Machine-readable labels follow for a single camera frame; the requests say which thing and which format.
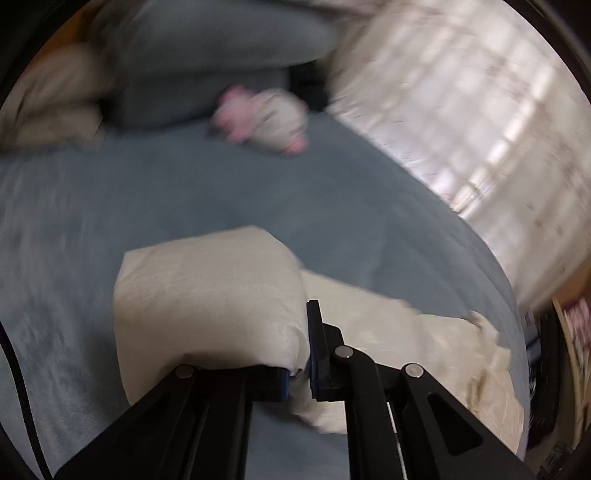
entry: mattress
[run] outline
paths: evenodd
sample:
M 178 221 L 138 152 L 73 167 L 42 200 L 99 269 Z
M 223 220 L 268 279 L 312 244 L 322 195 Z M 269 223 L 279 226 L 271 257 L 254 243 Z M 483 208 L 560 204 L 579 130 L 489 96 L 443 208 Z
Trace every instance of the mattress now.
M 111 309 L 124 252 L 242 225 L 265 228 L 310 270 L 424 313 L 482 313 L 512 351 L 528 418 L 517 307 L 490 250 L 427 188 L 330 116 L 311 115 L 309 130 L 310 148 L 298 157 L 212 138 L 206 121 L 112 131 L 97 148 L 0 157 L 0 319 L 52 472 L 128 408 Z M 0 385 L 0 421 L 34 466 L 3 357 Z M 246 477 L 347 478 L 346 438 L 317 433 L 285 409 L 255 407 Z

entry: black wire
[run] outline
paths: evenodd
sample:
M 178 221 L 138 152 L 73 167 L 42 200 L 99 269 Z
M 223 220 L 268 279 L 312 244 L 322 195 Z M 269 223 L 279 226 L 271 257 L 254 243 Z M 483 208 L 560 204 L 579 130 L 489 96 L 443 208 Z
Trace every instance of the black wire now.
M 0 322 L 0 347 L 4 351 L 4 355 L 8 360 L 8 366 L 14 379 L 14 384 L 17 388 L 18 402 L 21 405 L 22 418 L 25 421 L 25 428 L 27 429 L 27 435 L 29 435 L 29 442 L 31 442 L 31 449 L 37 460 L 37 465 L 44 478 L 44 480 L 52 480 L 51 472 L 47 466 L 43 450 L 41 450 L 41 444 L 39 443 L 39 437 L 37 437 L 37 430 L 35 429 L 35 421 L 33 420 L 33 413 L 31 412 L 31 405 L 29 404 L 29 397 L 27 395 L 27 388 L 25 386 L 25 379 L 22 377 L 21 367 L 18 365 L 17 355 L 10 343 L 8 334 Z

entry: stuffed toy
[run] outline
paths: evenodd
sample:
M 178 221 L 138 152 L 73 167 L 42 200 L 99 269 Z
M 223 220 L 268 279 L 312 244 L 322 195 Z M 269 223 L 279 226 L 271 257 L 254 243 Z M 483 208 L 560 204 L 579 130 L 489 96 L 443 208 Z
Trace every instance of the stuffed toy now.
M 212 125 L 233 143 L 256 145 L 288 155 L 307 146 L 308 109 L 295 95 L 281 89 L 254 93 L 241 85 L 226 90 L 212 117 Z

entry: sheer curtain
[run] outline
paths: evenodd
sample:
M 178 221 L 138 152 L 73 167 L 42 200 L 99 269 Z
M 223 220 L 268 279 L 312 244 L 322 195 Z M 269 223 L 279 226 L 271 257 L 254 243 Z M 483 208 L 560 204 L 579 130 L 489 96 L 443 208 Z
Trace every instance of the sheer curtain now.
M 538 306 L 591 251 L 591 106 L 502 0 L 386 1 L 349 20 L 332 112 L 465 218 Z

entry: blue blanket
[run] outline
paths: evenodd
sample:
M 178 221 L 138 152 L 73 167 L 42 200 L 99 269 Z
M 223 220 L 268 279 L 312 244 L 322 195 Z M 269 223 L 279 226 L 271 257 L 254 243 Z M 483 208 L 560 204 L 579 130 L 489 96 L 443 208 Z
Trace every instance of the blue blanket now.
M 128 406 L 111 311 L 124 252 L 241 225 L 265 228 L 311 270 L 424 313 L 485 315 L 511 348 L 528 418 L 525 345 L 497 261 L 434 194 L 327 115 L 311 116 L 310 148 L 294 158 L 210 138 L 205 121 L 0 158 L 0 319 L 53 472 Z M 2 356 L 0 385 L 0 421 L 34 465 Z M 249 479 L 347 476 L 343 436 L 255 409 Z

